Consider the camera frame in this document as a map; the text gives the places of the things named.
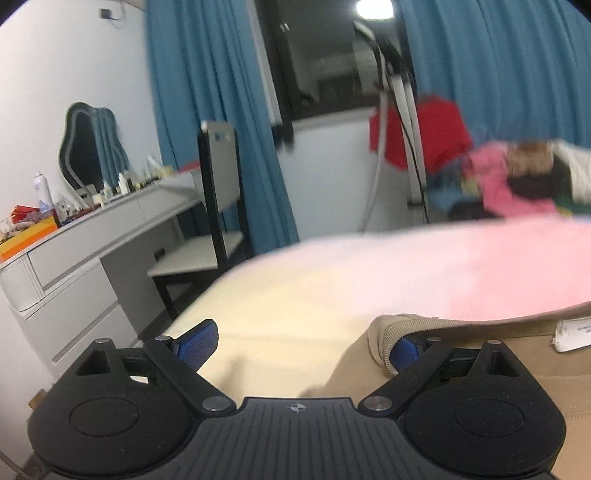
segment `cable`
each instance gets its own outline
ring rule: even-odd
[[[383,54],[380,52],[379,57],[377,57],[378,62],[378,78],[381,80],[379,82],[379,141],[378,141],[378,161],[375,167],[374,173],[374,182],[372,183],[371,189],[369,191],[367,207],[365,209],[365,214],[363,215],[363,219],[361,220],[361,225],[359,227],[359,232],[365,233],[368,229],[369,222],[371,220],[371,216],[374,212],[376,202],[378,201],[378,186],[379,180],[382,176],[382,167],[386,162],[386,139],[387,139],[387,126],[388,126],[388,92],[384,87],[384,70],[382,68],[382,61],[385,64],[386,60]]]
[[[121,15],[119,18],[111,17],[110,20],[115,20],[116,22],[123,21],[127,18],[127,10],[125,9],[125,2],[119,0],[119,4],[121,5]]]
[[[386,80],[388,82],[388,88],[390,89],[390,92],[393,93],[394,86],[392,85],[392,79],[390,78],[390,75],[388,75],[388,74],[386,75]],[[406,128],[406,125],[404,125],[404,121],[402,120],[402,113],[400,112],[400,107],[398,106],[396,99],[394,99],[394,105],[396,105],[396,112],[398,113],[398,118],[400,119],[400,124],[402,125],[402,130],[404,131],[404,135],[406,136],[406,139],[408,141],[408,146],[410,147],[410,151],[413,156],[414,171],[417,174],[418,188],[421,192],[421,203],[423,204],[423,215],[425,217],[425,221],[427,222],[427,224],[430,224],[431,220],[429,218],[429,212],[427,210],[427,202],[425,201],[425,190],[423,188],[423,182],[421,181],[421,174],[419,173],[419,170],[418,170],[417,155],[414,151],[413,143],[411,142],[410,135],[408,134],[408,130]]]
[[[122,22],[125,19],[127,19],[127,10],[125,9],[125,2],[123,0],[119,0],[119,3],[121,5],[121,15],[119,16],[119,18],[111,17],[109,19],[109,23],[113,25],[113,27],[117,30],[121,30],[123,29],[123,27],[118,27],[115,22]]]

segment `bottle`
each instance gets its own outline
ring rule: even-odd
[[[47,184],[47,179],[44,177],[43,173],[36,173],[35,179],[33,180],[33,186],[35,187],[35,192],[37,194],[37,200],[39,201],[39,210],[41,213],[49,212],[49,210],[53,210],[53,200],[51,199],[51,193],[49,191],[49,185]]]
[[[102,193],[97,193],[96,195],[92,196],[92,203],[93,205],[96,207],[97,205],[100,205],[101,207],[104,207],[105,204],[105,197],[103,197]]]
[[[152,154],[148,155],[147,158],[148,171],[150,172],[150,179],[158,180],[158,170],[162,167],[162,162],[159,162],[154,158]]]
[[[129,172],[129,170],[125,170],[123,172],[123,176],[125,177],[125,180],[127,180],[127,188],[129,189],[130,193],[135,192],[135,185],[134,182],[131,178],[131,173]]]
[[[113,196],[113,190],[111,189],[111,185],[109,185],[107,182],[104,182],[103,187],[103,195],[105,196],[105,199],[109,200]]]
[[[127,195],[129,193],[127,180],[125,179],[125,176],[122,173],[119,174],[119,191],[121,192],[121,195]]]

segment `wall socket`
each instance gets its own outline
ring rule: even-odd
[[[160,248],[159,250],[156,250],[154,252],[154,259],[157,262],[158,260],[160,260],[165,255],[166,255],[166,252],[165,252],[164,248]]]
[[[113,18],[113,11],[109,10],[108,8],[101,8],[99,10],[99,17],[103,20],[112,20]]]

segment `chair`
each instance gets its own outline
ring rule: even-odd
[[[178,311],[168,285],[195,283],[207,289],[240,260],[253,256],[243,198],[238,138],[227,123],[204,122],[198,135],[201,175],[211,235],[187,240],[177,250],[157,258],[148,271],[166,310],[174,320]],[[220,213],[236,205],[239,232],[224,232]]]

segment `white label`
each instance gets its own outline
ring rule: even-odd
[[[557,352],[570,352],[591,345],[591,317],[558,322],[552,344]]]

